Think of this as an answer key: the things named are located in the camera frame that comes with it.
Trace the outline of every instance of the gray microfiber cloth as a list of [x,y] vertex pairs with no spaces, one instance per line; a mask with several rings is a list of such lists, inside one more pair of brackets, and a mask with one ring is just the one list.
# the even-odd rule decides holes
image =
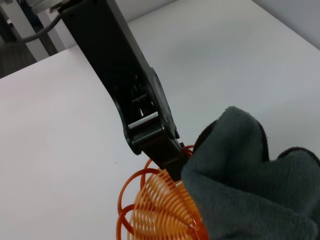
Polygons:
[[269,160],[250,114],[229,107],[200,135],[182,170],[211,240],[320,240],[320,167],[293,147]]

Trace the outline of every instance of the white table surface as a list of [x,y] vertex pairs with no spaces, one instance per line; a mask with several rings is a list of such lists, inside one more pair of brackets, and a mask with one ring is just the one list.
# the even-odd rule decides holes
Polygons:
[[[271,158],[320,155],[320,52],[259,6],[179,0],[130,27],[186,144],[235,105],[264,126]],[[115,239],[119,191],[147,157],[80,49],[0,79],[0,112],[0,239]]]

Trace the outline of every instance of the orange wire strainer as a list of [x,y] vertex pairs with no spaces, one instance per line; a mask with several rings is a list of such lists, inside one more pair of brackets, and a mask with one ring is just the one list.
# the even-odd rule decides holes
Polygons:
[[[192,145],[184,151],[192,155]],[[128,230],[128,240],[208,240],[197,207],[181,180],[174,182],[167,170],[148,168],[133,174],[124,184],[118,199],[116,239],[121,240],[122,225]],[[122,208],[122,196],[127,185],[141,176],[140,191],[134,201]],[[125,218],[132,211],[130,221]]]

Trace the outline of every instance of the metal frame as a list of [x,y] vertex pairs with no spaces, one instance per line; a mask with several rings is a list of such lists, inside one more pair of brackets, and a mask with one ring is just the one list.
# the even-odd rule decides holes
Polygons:
[[[4,2],[1,4],[1,7],[21,38],[26,38],[36,33],[16,0],[13,0],[11,3]],[[26,46],[37,62],[49,57],[48,52],[39,39],[26,43]]]

